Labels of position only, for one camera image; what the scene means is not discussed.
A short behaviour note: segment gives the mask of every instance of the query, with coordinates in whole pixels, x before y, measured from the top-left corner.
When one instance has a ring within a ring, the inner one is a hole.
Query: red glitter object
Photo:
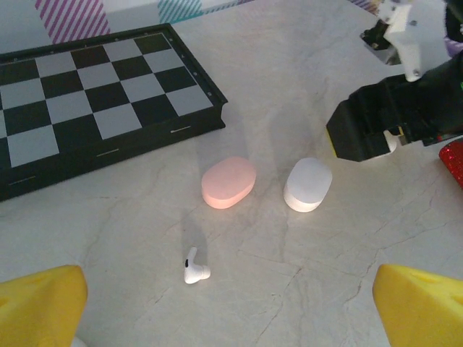
[[[441,149],[439,157],[463,189],[463,140],[456,140]]]

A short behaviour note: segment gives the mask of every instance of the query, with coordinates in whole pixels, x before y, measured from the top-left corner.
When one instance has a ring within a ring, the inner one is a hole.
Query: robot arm
[[[456,18],[463,13],[460,2],[448,4]],[[378,15],[383,19],[362,38],[373,50],[396,50],[405,73],[364,86],[339,104],[327,130],[336,155],[347,160],[389,153],[387,132],[403,145],[422,141],[425,146],[463,134],[463,53],[449,60],[446,5],[384,0]]]

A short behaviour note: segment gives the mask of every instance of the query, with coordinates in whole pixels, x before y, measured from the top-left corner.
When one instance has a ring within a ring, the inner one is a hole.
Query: white square
[[[103,140],[142,127],[132,105],[129,104],[96,112],[94,117]]]
[[[179,116],[212,106],[211,101],[199,85],[175,90],[166,95]]]
[[[8,136],[8,148],[13,168],[59,153],[51,125]]]
[[[184,66],[183,61],[173,49],[148,53],[143,57],[148,63],[148,66],[151,68],[151,71],[154,73]]]
[[[133,40],[123,40],[119,42],[108,43],[103,46],[109,60],[118,61],[122,59],[135,58],[141,56],[142,52]]]
[[[50,54],[41,56],[35,60],[40,77],[47,77],[53,74],[62,74],[76,70],[74,60],[70,52]]]
[[[42,83],[39,78],[12,83],[10,85],[2,85],[0,93],[4,110],[45,100]]]
[[[121,81],[122,87],[131,103],[164,94],[164,90],[154,74],[146,74]]]
[[[7,137],[7,127],[5,126],[5,116],[3,111],[0,111],[0,139]]]
[[[79,73],[84,89],[110,85],[111,83],[119,81],[116,70],[111,63],[85,67],[83,69],[78,69],[77,72]]]
[[[92,114],[87,95],[82,90],[46,100],[52,124]]]

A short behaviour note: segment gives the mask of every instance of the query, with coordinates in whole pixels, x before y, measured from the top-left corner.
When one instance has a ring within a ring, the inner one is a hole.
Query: yellow object
[[[86,301],[78,266],[0,283],[0,346],[70,347]]]
[[[391,347],[463,346],[463,281],[381,265],[373,297]]]

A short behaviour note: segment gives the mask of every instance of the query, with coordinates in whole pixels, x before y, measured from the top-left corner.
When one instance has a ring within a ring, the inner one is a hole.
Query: pink striped pattern
[[[111,32],[102,0],[35,0],[35,8],[53,43]]]

